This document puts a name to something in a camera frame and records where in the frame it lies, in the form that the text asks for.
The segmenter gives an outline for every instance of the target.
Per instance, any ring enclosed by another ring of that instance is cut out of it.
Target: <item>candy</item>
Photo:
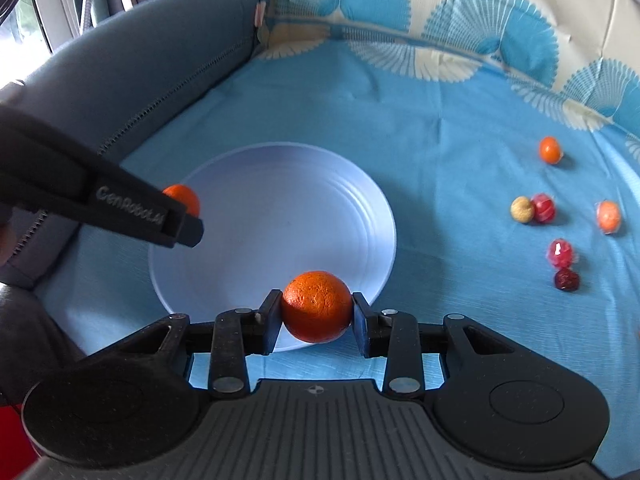
[[[554,277],[554,285],[560,290],[575,292],[580,287],[580,276],[571,269],[560,269]]]
[[[534,217],[541,224],[547,224],[556,217],[556,205],[549,195],[538,193],[531,197],[536,212]]]
[[[526,196],[519,196],[511,202],[511,216],[516,222],[526,224],[533,220],[536,208]]]
[[[540,141],[538,153],[547,164],[557,164],[563,155],[560,144],[553,137],[545,137]]]
[[[620,229],[622,214],[620,213],[618,204],[612,202],[611,200],[605,200],[598,204],[596,218],[598,220],[600,229],[602,229],[602,232],[606,235],[615,233],[618,229]]]
[[[567,269],[575,261],[574,248],[566,240],[558,238],[546,250],[546,259],[556,269]]]

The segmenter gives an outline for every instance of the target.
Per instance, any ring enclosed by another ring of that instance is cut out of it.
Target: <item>plate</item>
[[[183,184],[200,199],[202,241],[151,246],[149,269],[169,312],[191,322],[258,308],[272,288],[327,270],[373,303],[396,256],[396,225],[376,183],[315,146],[269,143],[225,153]],[[283,326],[275,351],[308,346]]]

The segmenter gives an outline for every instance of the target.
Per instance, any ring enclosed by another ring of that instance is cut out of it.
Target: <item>yellow candy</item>
[[[535,212],[536,208],[526,196],[519,196],[511,203],[511,216],[521,224],[531,222]]]

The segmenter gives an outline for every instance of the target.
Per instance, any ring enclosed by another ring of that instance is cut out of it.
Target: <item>window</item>
[[[0,25],[0,88],[23,79],[49,59],[33,0],[20,0]]]

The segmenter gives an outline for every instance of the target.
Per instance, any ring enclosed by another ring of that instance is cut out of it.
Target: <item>ribbed gray surface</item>
[[[589,465],[510,473],[453,449],[413,402],[372,381],[269,381],[213,404],[196,433],[151,462],[110,471],[42,459],[24,480],[596,480]]]

